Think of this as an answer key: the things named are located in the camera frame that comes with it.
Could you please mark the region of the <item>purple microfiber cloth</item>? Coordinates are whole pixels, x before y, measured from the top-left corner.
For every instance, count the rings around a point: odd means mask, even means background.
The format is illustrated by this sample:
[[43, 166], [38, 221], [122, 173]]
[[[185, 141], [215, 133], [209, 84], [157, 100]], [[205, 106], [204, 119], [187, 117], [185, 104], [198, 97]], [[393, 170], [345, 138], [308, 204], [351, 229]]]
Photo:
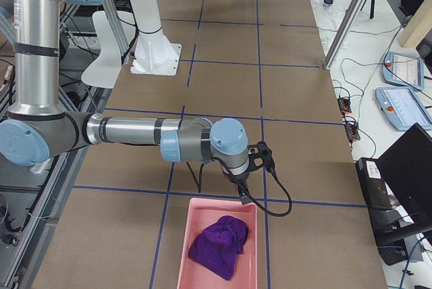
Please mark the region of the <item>purple microfiber cloth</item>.
[[194, 239], [188, 257], [222, 279], [231, 280], [237, 255], [243, 253], [248, 234], [244, 221], [224, 215]]

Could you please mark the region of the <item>black computer box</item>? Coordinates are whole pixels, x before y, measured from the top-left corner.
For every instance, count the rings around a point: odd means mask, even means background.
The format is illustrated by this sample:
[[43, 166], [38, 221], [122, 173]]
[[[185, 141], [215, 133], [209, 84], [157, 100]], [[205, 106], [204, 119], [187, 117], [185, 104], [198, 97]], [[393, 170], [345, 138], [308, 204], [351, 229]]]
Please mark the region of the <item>black computer box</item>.
[[361, 157], [355, 163], [355, 167], [367, 207], [381, 211], [392, 209], [387, 187], [377, 167], [376, 159]]

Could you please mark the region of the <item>pink plastic tray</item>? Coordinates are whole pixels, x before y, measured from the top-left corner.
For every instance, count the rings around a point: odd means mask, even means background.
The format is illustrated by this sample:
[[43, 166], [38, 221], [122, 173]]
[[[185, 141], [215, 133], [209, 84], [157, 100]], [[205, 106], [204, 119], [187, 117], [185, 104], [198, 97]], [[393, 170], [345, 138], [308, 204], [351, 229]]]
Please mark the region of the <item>pink plastic tray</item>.
[[178, 288], [257, 288], [257, 206], [189, 202]]

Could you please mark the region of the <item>orange black connector block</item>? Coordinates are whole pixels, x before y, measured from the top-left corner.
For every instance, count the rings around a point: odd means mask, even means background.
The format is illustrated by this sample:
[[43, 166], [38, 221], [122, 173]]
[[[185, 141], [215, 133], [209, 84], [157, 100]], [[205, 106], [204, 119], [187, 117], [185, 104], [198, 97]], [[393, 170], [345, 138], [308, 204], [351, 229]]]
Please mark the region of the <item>orange black connector block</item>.
[[338, 106], [340, 108], [340, 112], [342, 115], [352, 113], [351, 107], [350, 107], [350, 99], [345, 98], [345, 97], [344, 98], [340, 97], [337, 99], [337, 103], [338, 103]]

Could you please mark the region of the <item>black monitor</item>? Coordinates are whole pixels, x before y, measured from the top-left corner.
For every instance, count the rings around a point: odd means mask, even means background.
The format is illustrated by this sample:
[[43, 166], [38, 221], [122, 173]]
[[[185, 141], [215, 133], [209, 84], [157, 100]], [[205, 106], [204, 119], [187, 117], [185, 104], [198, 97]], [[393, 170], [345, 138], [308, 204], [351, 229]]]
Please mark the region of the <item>black monitor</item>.
[[431, 136], [412, 125], [376, 162], [381, 177], [413, 220], [431, 218]]

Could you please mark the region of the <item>near teach pendant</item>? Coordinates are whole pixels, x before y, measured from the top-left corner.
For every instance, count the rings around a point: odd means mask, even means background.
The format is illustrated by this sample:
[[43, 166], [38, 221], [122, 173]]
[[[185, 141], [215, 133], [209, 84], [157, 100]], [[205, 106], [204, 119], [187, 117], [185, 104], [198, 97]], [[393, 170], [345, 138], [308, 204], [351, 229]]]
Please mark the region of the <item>near teach pendant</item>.
[[428, 122], [410, 88], [376, 88], [375, 97], [385, 117], [396, 130], [405, 131], [415, 123], [424, 125]]

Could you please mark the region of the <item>teach pendant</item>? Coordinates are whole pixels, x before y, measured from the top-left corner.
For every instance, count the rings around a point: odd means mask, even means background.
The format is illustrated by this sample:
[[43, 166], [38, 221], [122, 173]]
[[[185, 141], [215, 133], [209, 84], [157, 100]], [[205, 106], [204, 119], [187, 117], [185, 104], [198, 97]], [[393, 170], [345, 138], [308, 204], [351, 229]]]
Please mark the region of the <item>teach pendant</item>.
[[420, 57], [390, 51], [383, 60], [382, 76], [389, 84], [423, 90], [425, 87], [424, 61]]
[[428, 122], [410, 88], [376, 88], [375, 97], [385, 117], [396, 130], [405, 131], [415, 123], [424, 125]]

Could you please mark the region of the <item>far teach pendant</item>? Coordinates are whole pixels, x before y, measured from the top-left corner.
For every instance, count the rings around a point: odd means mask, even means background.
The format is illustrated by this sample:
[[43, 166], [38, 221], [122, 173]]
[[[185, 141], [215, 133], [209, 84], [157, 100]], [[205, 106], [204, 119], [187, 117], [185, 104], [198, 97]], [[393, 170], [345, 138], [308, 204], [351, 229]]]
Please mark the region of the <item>far teach pendant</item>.
[[420, 57], [390, 51], [383, 60], [382, 76], [389, 84], [423, 90], [425, 87], [424, 61]]

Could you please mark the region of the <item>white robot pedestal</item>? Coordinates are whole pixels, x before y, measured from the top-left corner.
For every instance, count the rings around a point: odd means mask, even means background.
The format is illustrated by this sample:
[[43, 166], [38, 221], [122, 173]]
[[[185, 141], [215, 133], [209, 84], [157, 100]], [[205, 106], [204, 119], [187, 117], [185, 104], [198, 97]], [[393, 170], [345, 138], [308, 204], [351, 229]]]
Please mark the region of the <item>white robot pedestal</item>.
[[157, 0], [130, 0], [138, 40], [131, 73], [175, 76], [182, 46], [164, 35]]

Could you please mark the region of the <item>aluminium frame post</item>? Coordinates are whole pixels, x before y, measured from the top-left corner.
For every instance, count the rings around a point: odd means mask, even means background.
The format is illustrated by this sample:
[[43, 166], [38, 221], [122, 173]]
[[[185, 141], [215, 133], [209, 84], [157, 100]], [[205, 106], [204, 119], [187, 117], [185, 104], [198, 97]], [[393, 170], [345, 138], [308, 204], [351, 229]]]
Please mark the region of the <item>aluminium frame post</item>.
[[335, 38], [325, 57], [325, 61], [323, 62], [323, 68], [325, 70], [329, 70], [333, 65], [335, 58], [337, 57], [339, 50], [342, 48], [342, 44], [350, 31], [354, 19], [360, 10], [360, 6], [364, 3], [364, 1], [365, 0], [351, 0], [342, 23], [337, 30]]

